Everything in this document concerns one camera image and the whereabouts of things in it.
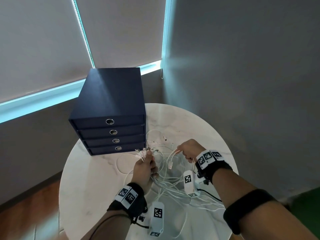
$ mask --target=roller blind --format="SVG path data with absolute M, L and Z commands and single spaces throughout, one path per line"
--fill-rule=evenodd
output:
M 96 68 L 161 60 L 166 0 L 76 0 Z
M 83 79 L 91 68 L 71 0 L 1 0 L 0 30 L 0 102 Z

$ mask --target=right hand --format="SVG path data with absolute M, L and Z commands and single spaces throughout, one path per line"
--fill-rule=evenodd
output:
M 182 154 L 190 163 L 193 162 L 192 158 L 194 158 L 194 161 L 196 162 L 196 157 L 205 150 L 206 149 L 194 139 L 185 141 L 177 147 L 177 151 L 182 151 Z

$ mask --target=wrist strap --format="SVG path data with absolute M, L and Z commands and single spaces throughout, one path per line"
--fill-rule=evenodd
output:
M 223 214 L 223 218 L 236 235 L 240 234 L 239 220 L 258 206 L 276 201 L 267 191 L 255 189 L 231 204 Z
M 143 189 L 136 183 L 124 185 L 107 209 L 107 211 L 117 210 L 124 210 L 132 219 L 147 212 Z
M 223 156 L 216 150 L 205 150 L 197 156 L 195 166 L 200 177 L 204 177 L 212 183 L 214 173 L 220 169 L 230 169 L 231 166 L 224 161 Z

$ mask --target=gray wall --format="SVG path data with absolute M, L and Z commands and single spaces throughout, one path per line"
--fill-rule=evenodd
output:
M 142 76 L 146 103 L 163 103 L 160 70 Z M 75 100 L 0 124 L 0 205 L 63 170 L 78 140 Z
M 275 197 L 319 186 L 320 0 L 172 5 L 165 103 L 211 124 Z

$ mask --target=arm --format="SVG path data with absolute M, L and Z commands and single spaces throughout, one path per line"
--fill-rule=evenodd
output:
M 145 161 L 141 159 L 136 162 L 133 168 L 132 183 L 137 183 L 142 189 L 144 194 L 148 193 L 151 188 L 151 177 L 158 177 L 158 167 L 156 166 L 155 158 L 152 152 L 148 151 Z M 109 210 L 104 214 L 100 221 L 82 238 L 87 240 L 90 238 L 94 230 L 108 217 L 118 214 L 128 214 L 124 210 Z M 125 216 L 114 216 L 104 223 L 102 223 L 94 233 L 92 240 L 125 240 L 131 220 Z
M 179 145 L 177 149 L 183 152 L 190 163 L 192 158 L 196 158 L 206 150 L 193 139 Z M 226 208 L 256 189 L 228 169 L 218 169 L 212 177 L 212 184 Z M 317 239 L 294 215 L 276 201 L 258 206 L 239 221 L 239 226 L 242 237 L 248 240 Z

